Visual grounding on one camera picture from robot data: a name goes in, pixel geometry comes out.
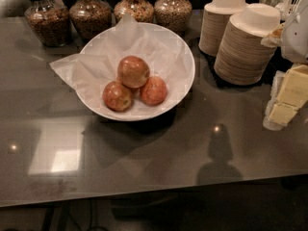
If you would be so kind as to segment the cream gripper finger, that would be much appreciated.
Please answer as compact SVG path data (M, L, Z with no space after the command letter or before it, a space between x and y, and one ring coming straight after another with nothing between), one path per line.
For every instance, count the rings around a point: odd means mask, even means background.
M266 47L280 47L282 45L282 31L284 25L280 24L274 31L261 39L261 44Z
M277 71L272 81L263 126L272 131L282 130L307 102L308 65L293 64L286 72Z

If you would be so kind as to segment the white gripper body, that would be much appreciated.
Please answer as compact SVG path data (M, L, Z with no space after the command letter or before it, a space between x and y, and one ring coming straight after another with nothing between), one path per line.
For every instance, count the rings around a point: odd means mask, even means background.
M292 63L308 64L308 0L301 0L286 20L281 53Z

